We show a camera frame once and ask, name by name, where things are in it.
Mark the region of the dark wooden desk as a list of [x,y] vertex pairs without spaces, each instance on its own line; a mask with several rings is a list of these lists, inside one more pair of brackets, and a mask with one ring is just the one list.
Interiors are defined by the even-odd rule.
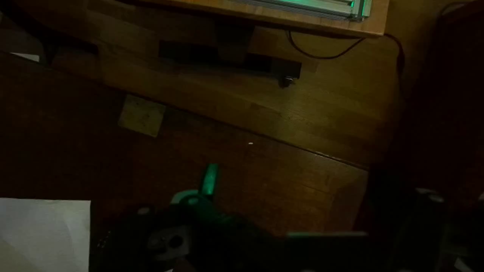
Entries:
[[0,200],[91,203],[89,272],[378,272],[354,223],[366,171],[0,55]]

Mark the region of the white paper sheet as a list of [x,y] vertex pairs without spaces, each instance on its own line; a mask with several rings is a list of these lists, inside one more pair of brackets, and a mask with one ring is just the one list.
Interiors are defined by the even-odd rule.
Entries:
[[0,200],[0,272],[89,272],[91,203]]

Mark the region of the yellow sticky note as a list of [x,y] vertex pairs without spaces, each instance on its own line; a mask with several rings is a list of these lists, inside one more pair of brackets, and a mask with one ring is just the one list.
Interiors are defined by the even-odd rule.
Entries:
[[136,96],[127,96],[119,114],[118,126],[150,138],[160,132],[166,108],[160,103]]

